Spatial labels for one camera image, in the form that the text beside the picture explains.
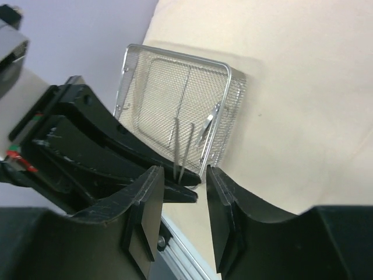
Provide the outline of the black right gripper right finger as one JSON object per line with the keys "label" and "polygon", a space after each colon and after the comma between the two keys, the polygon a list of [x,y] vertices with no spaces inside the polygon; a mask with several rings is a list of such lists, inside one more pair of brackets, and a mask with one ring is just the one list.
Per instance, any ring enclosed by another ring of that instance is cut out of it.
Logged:
{"label": "black right gripper right finger", "polygon": [[371,279],[372,207],[318,205],[295,215],[209,166],[206,193],[223,279]]}

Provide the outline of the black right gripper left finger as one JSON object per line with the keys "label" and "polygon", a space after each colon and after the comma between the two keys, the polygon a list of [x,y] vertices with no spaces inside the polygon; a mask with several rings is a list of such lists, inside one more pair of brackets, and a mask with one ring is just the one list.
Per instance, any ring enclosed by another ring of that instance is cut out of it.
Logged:
{"label": "black right gripper left finger", "polygon": [[157,251],[164,170],[73,216],[1,209],[2,279],[148,279]]}

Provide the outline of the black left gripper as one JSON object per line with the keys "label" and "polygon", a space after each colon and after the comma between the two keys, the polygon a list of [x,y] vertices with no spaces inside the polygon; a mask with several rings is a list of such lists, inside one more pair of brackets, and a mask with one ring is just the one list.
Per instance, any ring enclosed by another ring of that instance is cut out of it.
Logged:
{"label": "black left gripper", "polygon": [[164,169],[165,203],[195,203],[186,171],[181,184],[174,162],[129,132],[81,76],[49,86],[12,128],[6,146],[6,178],[74,214],[130,186],[147,169]]}

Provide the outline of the steel forceps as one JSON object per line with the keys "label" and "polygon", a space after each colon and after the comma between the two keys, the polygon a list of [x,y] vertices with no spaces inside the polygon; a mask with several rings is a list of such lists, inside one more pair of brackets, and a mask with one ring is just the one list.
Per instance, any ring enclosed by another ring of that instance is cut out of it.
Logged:
{"label": "steel forceps", "polygon": [[191,149],[191,142],[195,132],[195,124],[190,123],[188,137],[182,139],[181,123],[179,118],[174,119],[174,159],[173,159],[173,179],[178,184],[181,184],[183,175],[186,170],[186,163]]}

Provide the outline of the wire mesh instrument tray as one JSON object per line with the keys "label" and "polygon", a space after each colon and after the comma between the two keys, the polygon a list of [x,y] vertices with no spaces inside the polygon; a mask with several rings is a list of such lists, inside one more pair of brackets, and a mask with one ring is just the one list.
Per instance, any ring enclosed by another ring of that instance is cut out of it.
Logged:
{"label": "wire mesh instrument tray", "polygon": [[[222,161],[246,87],[246,74],[225,62],[131,44],[124,55],[114,117],[169,160],[174,159],[174,119],[180,120],[184,140],[194,123],[186,170],[203,177],[208,165]],[[196,146],[218,102],[219,112]]]}

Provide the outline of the beige cloth wrap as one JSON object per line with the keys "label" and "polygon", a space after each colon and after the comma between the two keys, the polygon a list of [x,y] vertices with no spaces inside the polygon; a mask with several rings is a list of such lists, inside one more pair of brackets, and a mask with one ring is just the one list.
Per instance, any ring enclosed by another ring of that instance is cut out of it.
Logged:
{"label": "beige cloth wrap", "polygon": [[371,1],[160,1],[145,43],[247,74],[239,185],[295,214],[372,203]]}

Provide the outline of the curved steel tweezers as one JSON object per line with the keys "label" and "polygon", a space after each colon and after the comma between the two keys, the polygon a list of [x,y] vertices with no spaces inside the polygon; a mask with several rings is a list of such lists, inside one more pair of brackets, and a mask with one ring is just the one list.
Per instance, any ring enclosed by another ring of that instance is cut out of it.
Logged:
{"label": "curved steel tweezers", "polygon": [[219,109],[220,109],[220,105],[221,103],[218,102],[214,105],[213,109],[211,110],[210,114],[207,116],[207,118],[205,119],[203,125],[202,125],[202,128],[200,129],[199,131],[199,134],[198,134],[198,137],[197,137],[197,140],[195,142],[195,145],[196,146],[199,146],[200,143],[202,142],[202,139],[203,139],[203,136],[205,134],[205,132],[207,131],[207,129],[210,127],[212,121],[214,120],[215,116],[217,115],[217,113],[219,112]]}

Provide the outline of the aluminium front rail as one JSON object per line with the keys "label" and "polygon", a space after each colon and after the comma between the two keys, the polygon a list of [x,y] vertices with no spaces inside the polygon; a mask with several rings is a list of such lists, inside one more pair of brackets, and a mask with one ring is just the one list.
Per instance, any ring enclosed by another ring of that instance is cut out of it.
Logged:
{"label": "aluminium front rail", "polygon": [[150,279],[220,279],[172,220],[161,216]]}

